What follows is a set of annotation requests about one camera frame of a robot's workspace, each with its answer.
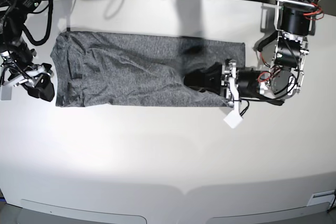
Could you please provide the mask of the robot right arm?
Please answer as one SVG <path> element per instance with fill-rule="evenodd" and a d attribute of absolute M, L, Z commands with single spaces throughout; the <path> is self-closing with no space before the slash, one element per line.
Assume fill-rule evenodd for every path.
<path fill-rule="evenodd" d="M 36 99 L 50 102 L 55 96 L 51 81 L 54 73 L 48 63 L 33 62 L 37 55 L 33 46 L 43 45 L 50 36 L 54 0 L 48 0 L 46 33 L 35 40 L 25 25 L 42 0 L 4 0 L 8 8 L 1 12 L 1 100 L 10 100 L 12 88 L 22 86 L 27 94 Z"/>

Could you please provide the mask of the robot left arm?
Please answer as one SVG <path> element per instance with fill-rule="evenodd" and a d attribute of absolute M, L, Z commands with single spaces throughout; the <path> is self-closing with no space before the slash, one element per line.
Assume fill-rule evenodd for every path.
<path fill-rule="evenodd" d="M 309 54 L 307 37 L 314 35 L 316 21 L 323 17 L 319 0 L 276 0 L 275 31 L 256 48 L 261 54 L 271 42 L 277 43 L 271 62 L 261 58 L 266 70 L 239 67 L 236 60 L 228 59 L 224 64 L 192 71 L 185 75 L 184 84 L 220 95 L 235 110 L 242 101 L 281 106 L 301 91 Z"/>

